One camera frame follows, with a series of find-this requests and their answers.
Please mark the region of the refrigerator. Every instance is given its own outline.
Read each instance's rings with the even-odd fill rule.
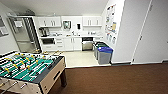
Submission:
[[[32,17],[9,17],[8,21],[20,52],[41,52]]]

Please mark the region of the white cabinet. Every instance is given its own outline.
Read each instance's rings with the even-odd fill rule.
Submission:
[[[57,47],[54,44],[42,45],[41,49],[42,49],[43,52],[45,52],[45,51],[57,51]]]
[[[72,38],[65,38],[64,46],[65,46],[65,51],[73,51]]]
[[[94,42],[100,42],[102,40],[102,37],[94,37],[93,41]]]
[[[40,27],[46,27],[45,17],[38,17],[38,21],[39,21],[39,26]]]
[[[65,38],[64,46],[65,51],[77,51],[82,50],[82,38]]]
[[[74,50],[81,51],[82,50],[82,38],[73,38],[73,46]]]
[[[102,26],[102,17],[83,17],[83,26]]]
[[[60,17],[38,17],[40,27],[61,27]]]
[[[58,51],[64,51],[64,40],[63,38],[55,38],[55,45]]]

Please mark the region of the coffee maker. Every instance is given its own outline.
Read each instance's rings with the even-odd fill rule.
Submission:
[[[41,37],[47,37],[49,35],[47,28],[40,27],[39,30],[41,31],[41,34],[42,34]]]

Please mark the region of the appliance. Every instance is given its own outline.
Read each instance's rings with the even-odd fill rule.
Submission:
[[[82,37],[82,51],[93,49],[93,37]]]
[[[41,37],[49,36],[49,32],[48,32],[48,30],[46,28],[41,27],[41,28],[39,28],[39,30],[41,31],[41,34],[42,34]]]
[[[54,38],[42,38],[42,43],[45,44],[55,44]]]
[[[9,17],[8,20],[20,52],[41,52],[32,17]]]
[[[63,21],[64,29],[71,29],[71,21]]]

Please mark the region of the trash can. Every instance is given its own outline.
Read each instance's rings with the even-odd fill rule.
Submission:
[[[110,47],[99,47],[98,48],[98,63],[109,64],[112,57],[113,49]]]
[[[94,56],[95,56],[96,60],[98,60],[98,48],[99,47],[108,47],[108,45],[106,45],[103,42],[98,42],[98,43],[94,44]]]

